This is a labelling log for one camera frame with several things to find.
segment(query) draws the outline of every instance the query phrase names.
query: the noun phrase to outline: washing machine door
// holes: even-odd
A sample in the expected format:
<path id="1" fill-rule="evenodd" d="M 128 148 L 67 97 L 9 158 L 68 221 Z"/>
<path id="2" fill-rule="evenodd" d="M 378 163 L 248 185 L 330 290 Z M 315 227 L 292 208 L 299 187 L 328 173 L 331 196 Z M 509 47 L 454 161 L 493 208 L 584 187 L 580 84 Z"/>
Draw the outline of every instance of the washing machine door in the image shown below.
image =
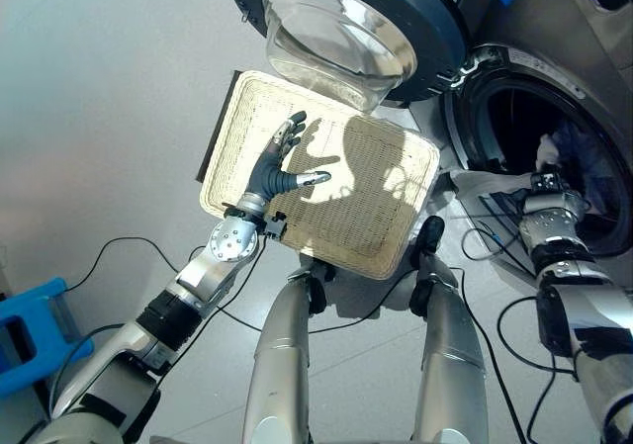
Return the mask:
<path id="1" fill-rule="evenodd" d="M 285 78 L 369 112 L 450 88 L 469 38 L 453 0 L 235 0 Z"/>

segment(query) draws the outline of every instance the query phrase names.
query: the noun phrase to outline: metal joint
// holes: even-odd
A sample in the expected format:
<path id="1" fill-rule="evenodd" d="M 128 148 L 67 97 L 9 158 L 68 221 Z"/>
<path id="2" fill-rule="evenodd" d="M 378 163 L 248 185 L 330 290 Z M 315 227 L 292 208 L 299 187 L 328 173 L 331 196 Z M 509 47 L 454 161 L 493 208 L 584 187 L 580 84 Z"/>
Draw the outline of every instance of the metal joint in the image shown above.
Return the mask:
<path id="1" fill-rule="evenodd" d="M 214 228 L 209 243 L 212 254 L 219 261 L 240 261 L 257 247 L 256 226 L 238 217 L 227 217 Z"/>

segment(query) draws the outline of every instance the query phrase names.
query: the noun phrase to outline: blue stool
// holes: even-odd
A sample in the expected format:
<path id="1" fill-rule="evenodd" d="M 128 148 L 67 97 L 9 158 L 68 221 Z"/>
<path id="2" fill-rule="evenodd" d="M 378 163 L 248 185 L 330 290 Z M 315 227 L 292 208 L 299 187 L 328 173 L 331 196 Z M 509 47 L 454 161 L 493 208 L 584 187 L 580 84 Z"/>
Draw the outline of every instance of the blue stool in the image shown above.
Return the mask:
<path id="1" fill-rule="evenodd" d="M 4 362 L 4 367 L 0 368 L 0 397 L 47 377 L 61 366 L 72 350 L 75 344 L 65 340 L 48 305 L 51 298 L 59 296 L 65 290 L 65 281 L 54 278 L 26 293 L 0 301 L 0 327 L 20 319 L 35 354 L 31 360 L 8 370 L 5 369 L 7 361 L 0 360 Z M 93 350 L 92 340 L 87 340 L 72 356 L 72 361 L 90 355 Z"/>

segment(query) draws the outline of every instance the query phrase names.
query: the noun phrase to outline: laundry in drum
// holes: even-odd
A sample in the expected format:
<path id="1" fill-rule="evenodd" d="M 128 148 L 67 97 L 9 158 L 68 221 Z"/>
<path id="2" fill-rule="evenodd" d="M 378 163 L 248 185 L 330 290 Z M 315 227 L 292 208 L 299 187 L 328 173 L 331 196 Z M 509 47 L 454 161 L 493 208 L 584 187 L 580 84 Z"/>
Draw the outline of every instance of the laundry in drum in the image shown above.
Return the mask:
<path id="1" fill-rule="evenodd" d="M 615 195 L 614 171 L 593 133 L 583 131 L 568 118 L 562 118 L 551 133 L 540 136 L 535 156 L 534 170 L 542 172 L 551 167 L 560 170 L 570 187 L 587 201 L 587 215 L 602 222 L 617 219 L 620 207 Z M 449 173 L 458 199 L 529 190 L 531 174 L 507 175 L 461 169 Z"/>

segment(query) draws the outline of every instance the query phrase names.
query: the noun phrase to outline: robotic hand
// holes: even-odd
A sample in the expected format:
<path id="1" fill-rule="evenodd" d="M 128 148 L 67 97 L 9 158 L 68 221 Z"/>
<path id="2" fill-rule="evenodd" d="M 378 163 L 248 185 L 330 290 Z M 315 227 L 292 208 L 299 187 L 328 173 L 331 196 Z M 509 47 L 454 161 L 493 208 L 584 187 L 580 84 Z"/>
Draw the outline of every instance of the robotic hand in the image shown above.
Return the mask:
<path id="1" fill-rule="evenodd" d="M 604 442 L 633 442 L 633 305 L 576 234 L 588 203 L 556 170 L 531 184 L 519 228 L 537 274 L 541 342 L 572 361 Z"/>
<path id="2" fill-rule="evenodd" d="M 237 272 L 257 254 L 259 236 L 280 237 L 283 216 L 266 217 L 278 194 L 329 180 L 327 172 L 290 174 L 284 157 L 301 139 L 306 113 L 284 121 L 257 159 L 236 206 L 211 233 L 205 249 L 145 308 L 122 327 L 75 375 L 37 436 L 51 442 L 136 442 L 155 410 L 164 375 L 178 349 L 226 295 Z"/>

